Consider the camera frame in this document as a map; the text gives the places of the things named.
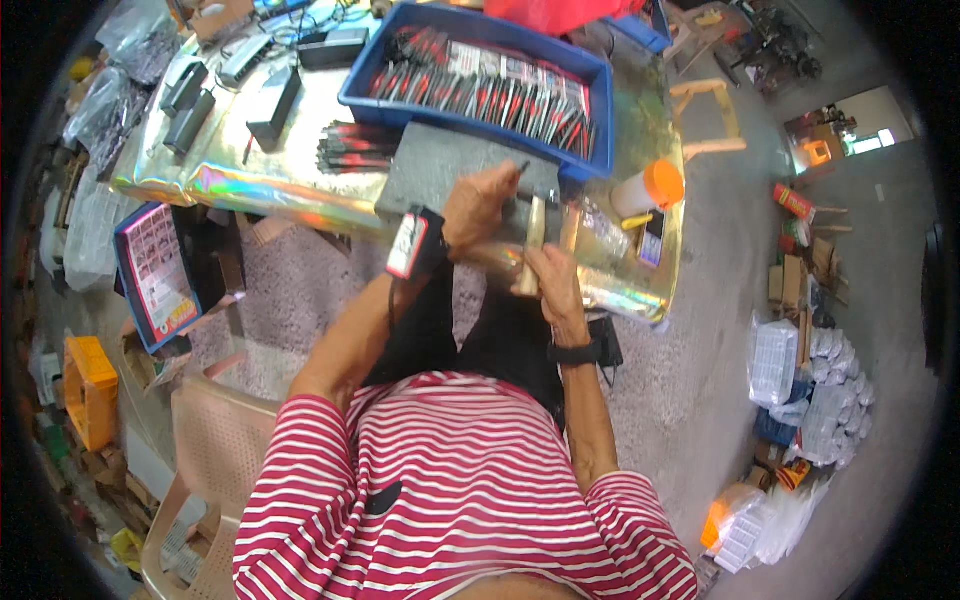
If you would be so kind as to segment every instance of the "plastic bottle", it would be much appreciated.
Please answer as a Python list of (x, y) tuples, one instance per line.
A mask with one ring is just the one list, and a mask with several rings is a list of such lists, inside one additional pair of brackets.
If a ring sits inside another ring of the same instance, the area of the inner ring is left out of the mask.
[(663, 210), (684, 198), (684, 177), (666, 160), (657, 160), (643, 173), (621, 183), (611, 194), (611, 204), (622, 219), (643, 212)]

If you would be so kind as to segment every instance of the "wooden hammer handle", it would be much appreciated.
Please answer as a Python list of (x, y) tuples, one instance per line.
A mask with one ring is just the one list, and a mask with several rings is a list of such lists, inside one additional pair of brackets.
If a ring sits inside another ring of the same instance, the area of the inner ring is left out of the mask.
[[(540, 196), (534, 196), (530, 202), (530, 220), (527, 221), (526, 248), (543, 248), (543, 236), (546, 233), (546, 202)], [(517, 289), (519, 296), (535, 297), (540, 291), (540, 280), (537, 273), (524, 261), (523, 273), (520, 274), (520, 283)]]

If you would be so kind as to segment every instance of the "orange plastic crate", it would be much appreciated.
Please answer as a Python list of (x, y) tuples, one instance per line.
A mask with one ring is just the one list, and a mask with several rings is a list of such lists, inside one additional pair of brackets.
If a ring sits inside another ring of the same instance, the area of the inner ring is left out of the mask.
[(86, 449), (95, 452), (109, 444), (116, 430), (117, 371), (97, 338), (64, 341), (63, 394)]

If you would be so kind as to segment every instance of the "striped shirt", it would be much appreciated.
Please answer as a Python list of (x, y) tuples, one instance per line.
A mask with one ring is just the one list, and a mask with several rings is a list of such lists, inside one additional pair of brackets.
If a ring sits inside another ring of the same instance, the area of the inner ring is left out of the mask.
[(441, 599), (504, 573), (589, 598), (697, 593), (650, 481), (614, 472), (584, 496), (519, 388), (430, 372), (358, 391), (346, 418), (283, 404), (237, 535), (240, 598)]

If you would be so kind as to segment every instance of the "black watch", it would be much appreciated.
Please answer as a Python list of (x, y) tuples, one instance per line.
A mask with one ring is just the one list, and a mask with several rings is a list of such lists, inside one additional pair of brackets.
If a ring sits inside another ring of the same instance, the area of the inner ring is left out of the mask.
[(557, 348), (550, 342), (546, 347), (546, 357), (561, 365), (588, 365), (600, 360), (601, 351), (600, 340), (591, 340), (588, 345), (578, 348)]

